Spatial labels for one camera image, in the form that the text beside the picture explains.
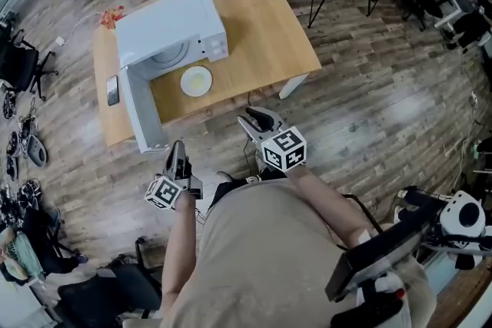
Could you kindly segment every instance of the white microwave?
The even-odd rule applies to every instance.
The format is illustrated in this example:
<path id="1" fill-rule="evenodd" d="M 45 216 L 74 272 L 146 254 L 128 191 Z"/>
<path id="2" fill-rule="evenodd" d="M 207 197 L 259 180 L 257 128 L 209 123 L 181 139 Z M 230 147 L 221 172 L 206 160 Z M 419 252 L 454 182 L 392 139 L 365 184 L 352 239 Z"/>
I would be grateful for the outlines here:
<path id="1" fill-rule="evenodd" d="M 163 151 L 149 81 L 207 58 L 226 58 L 224 25 L 212 0 L 159 0 L 116 22 L 121 91 L 140 152 Z"/>

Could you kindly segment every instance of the smartphone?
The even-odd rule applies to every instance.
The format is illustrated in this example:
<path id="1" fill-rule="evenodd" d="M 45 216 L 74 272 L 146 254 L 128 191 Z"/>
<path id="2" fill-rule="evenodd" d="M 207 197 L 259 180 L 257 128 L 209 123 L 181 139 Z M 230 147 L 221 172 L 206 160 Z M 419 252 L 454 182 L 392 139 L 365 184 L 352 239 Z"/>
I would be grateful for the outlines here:
<path id="1" fill-rule="evenodd" d="M 113 75 L 106 81 L 106 95 L 108 96 L 108 105 L 119 103 L 120 93 L 118 90 L 118 76 Z"/>

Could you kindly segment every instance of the beige shirt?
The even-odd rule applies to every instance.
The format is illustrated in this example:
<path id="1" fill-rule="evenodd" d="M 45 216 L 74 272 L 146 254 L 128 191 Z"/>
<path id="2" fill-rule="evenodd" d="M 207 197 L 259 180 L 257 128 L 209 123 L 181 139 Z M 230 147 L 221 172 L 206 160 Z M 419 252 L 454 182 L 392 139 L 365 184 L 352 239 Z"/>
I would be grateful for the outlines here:
<path id="1" fill-rule="evenodd" d="M 194 273 L 162 326 L 325 328 L 334 314 L 355 307 L 354 296 L 328 301 L 324 288 L 343 250 L 297 195 L 279 180 L 224 196 L 207 217 Z M 425 301 L 425 274 L 414 266 Z"/>

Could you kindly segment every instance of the white plate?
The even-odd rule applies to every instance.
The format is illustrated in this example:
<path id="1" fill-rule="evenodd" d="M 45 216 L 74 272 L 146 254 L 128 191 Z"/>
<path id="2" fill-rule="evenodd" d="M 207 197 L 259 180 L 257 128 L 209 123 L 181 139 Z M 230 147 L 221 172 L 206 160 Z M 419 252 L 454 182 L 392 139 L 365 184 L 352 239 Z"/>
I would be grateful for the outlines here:
<path id="1" fill-rule="evenodd" d="M 212 74 L 205 67 L 190 67 L 181 76 L 181 90 L 193 98 L 203 96 L 211 86 Z"/>

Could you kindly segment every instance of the person's arm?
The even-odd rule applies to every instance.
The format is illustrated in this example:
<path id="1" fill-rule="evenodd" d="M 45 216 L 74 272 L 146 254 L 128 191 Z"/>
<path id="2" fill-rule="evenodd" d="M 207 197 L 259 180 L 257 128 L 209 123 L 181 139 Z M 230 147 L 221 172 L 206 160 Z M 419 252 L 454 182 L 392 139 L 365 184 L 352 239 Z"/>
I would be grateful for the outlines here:
<path id="1" fill-rule="evenodd" d="M 0 248 L 5 248 L 5 245 L 10 244 L 15 239 L 15 231 L 10 227 L 5 228 L 0 233 Z"/>
<path id="2" fill-rule="evenodd" d="M 364 213 L 309 168 L 300 165 L 285 174 L 301 192 L 302 198 L 320 214 L 347 247 L 356 247 L 358 237 L 364 230 L 373 232 Z"/>
<path id="3" fill-rule="evenodd" d="M 5 258 L 5 265 L 12 268 L 12 271 L 10 271 L 12 276 L 17 277 L 19 280 L 27 280 L 29 278 L 21 264 L 10 257 L 5 250 L 0 249 L 0 254 Z"/>
<path id="4" fill-rule="evenodd" d="M 162 270 L 162 306 L 166 314 L 178 298 L 196 264 L 196 199 L 183 191 L 175 205 L 175 223 L 169 236 Z"/>

